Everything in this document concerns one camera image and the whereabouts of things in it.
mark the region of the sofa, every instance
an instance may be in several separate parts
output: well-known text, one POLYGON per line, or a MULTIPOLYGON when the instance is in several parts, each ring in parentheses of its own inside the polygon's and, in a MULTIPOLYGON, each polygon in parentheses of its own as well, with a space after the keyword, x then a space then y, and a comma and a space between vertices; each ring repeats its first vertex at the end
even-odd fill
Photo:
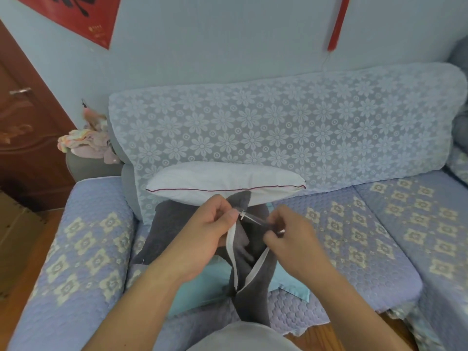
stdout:
MULTIPOLYGON (((146 268, 129 264, 162 201, 146 182, 195 160, 299 173, 307 188, 272 206, 311 221, 374 310, 418 313, 446 350, 466 349, 468 160, 451 137, 466 96, 464 74, 442 63, 112 94, 121 176, 74 187, 9 350, 85 345, 146 268)), ((280 288, 268 301, 282 334, 329 322, 313 294, 280 288)), ((167 318, 154 349, 185 350, 236 320, 228 298, 187 310, 167 318)))

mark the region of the light blue wall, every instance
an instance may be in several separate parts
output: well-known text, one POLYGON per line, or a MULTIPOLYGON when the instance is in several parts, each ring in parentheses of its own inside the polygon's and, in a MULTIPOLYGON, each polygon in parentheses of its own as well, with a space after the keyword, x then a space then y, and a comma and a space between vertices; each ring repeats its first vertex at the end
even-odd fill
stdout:
MULTIPOLYGON (((110 50, 0 0, 0 18, 77 126, 80 98, 320 71, 341 0, 122 0, 110 50)), ((468 0, 351 0, 325 70, 445 60, 468 0)))

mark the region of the brown wooden door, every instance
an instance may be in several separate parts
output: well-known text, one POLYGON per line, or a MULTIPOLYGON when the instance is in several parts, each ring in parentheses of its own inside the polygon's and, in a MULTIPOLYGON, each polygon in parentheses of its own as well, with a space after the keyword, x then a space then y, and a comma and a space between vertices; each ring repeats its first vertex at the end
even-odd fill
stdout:
POLYGON ((33 211, 64 207, 74 180, 57 138, 73 128, 0 23, 0 188, 33 211))

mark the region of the person's left hand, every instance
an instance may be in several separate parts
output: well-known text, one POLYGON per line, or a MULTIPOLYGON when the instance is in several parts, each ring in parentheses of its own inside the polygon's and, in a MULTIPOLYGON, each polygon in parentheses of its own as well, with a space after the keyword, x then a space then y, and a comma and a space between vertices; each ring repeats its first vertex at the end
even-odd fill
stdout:
POLYGON ((214 195, 197 209, 154 263, 164 261, 164 268, 170 269, 179 283, 194 279, 223 244, 222 236, 238 215, 223 196, 214 195))

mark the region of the hand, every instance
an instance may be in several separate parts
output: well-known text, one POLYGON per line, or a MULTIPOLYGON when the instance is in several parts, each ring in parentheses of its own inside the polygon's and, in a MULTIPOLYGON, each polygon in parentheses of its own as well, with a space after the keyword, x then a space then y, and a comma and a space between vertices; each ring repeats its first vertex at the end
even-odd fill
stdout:
POLYGON ((270 214, 267 221, 275 224, 279 230, 285 230, 282 238, 268 231, 263 241, 291 276, 310 289, 315 289, 337 273, 306 218, 281 205, 270 214))
POLYGON ((223 196, 214 195, 197 209, 154 263, 167 269, 180 284, 194 279, 222 245, 223 235, 238 215, 223 196))

